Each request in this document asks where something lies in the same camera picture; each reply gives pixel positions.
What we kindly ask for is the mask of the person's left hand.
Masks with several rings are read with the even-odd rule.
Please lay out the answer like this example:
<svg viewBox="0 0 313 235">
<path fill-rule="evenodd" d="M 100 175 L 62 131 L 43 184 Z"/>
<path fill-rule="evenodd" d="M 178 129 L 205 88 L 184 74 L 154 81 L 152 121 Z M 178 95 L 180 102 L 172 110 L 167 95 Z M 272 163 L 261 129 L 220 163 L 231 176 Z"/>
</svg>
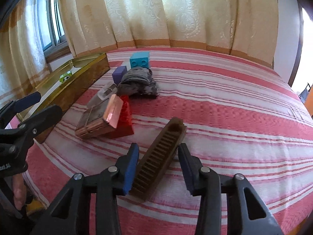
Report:
<svg viewBox="0 0 313 235">
<path fill-rule="evenodd" d="M 24 184 L 22 174 L 16 174 L 12 178 L 14 205 L 18 211 L 25 205 L 27 198 L 27 188 Z"/>
</svg>

